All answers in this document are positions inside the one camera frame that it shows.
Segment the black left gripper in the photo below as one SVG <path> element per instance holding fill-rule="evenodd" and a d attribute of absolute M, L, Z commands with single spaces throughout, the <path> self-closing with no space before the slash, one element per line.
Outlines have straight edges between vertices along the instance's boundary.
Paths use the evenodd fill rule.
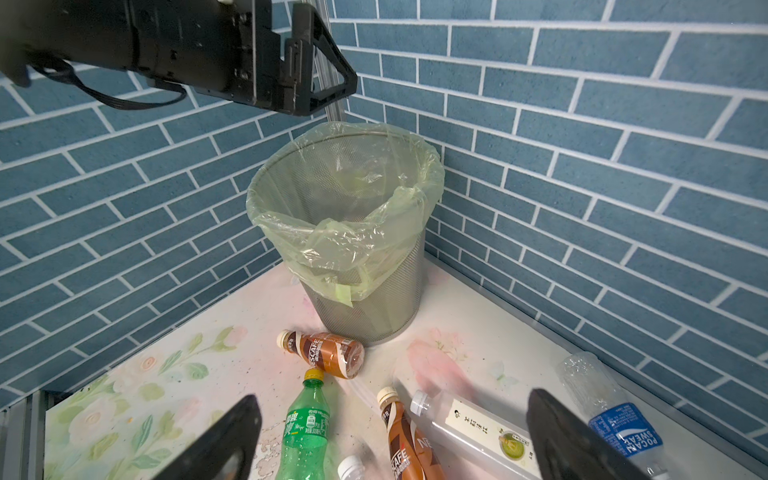
<path fill-rule="evenodd" d="M 342 116 L 357 91 L 324 2 L 293 5 L 287 40 L 272 28 L 269 1 L 132 1 L 129 13 L 131 68 L 152 87 L 186 85 L 294 116 Z"/>

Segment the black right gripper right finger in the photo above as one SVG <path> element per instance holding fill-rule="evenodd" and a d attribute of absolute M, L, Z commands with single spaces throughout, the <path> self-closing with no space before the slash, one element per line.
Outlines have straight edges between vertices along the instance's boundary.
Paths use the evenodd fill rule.
<path fill-rule="evenodd" d="M 644 480 L 621 456 L 544 389 L 528 397 L 526 421 L 544 480 Z"/>

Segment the brown Nescafe coffee bottle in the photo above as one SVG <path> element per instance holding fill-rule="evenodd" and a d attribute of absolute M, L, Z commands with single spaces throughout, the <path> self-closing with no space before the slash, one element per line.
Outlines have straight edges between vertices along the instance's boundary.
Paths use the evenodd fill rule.
<path fill-rule="evenodd" d="M 396 480 L 446 478 L 431 443 L 406 412 L 393 387 L 377 394 L 381 417 L 387 427 L 389 462 Z"/>

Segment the square clear tea bottle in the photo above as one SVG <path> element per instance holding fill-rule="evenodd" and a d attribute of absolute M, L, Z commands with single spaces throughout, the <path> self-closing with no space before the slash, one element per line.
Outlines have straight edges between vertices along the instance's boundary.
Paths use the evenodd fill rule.
<path fill-rule="evenodd" d="M 540 479 L 526 428 L 450 392 L 413 394 L 410 411 L 431 437 L 498 479 Z"/>

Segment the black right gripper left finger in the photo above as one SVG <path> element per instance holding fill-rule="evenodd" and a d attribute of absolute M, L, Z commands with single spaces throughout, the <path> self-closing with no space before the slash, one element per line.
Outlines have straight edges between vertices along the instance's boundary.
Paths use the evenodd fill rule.
<path fill-rule="evenodd" d="M 249 478 L 262 428 L 257 398 L 244 396 L 160 473 L 158 480 Z"/>

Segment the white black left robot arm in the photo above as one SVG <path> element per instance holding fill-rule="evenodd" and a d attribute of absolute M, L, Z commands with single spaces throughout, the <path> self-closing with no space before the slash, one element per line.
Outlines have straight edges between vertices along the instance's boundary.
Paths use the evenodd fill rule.
<path fill-rule="evenodd" d="M 71 85 L 117 110 L 150 109 L 86 86 L 74 64 L 130 71 L 186 99 L 188 88 L 260 109 L 310 116 L 357 90 L 358 76 L 316 8 L 297 3 L 292 33 L 272 27 L 269 1 L 4 1 L 1 72 Z"/>

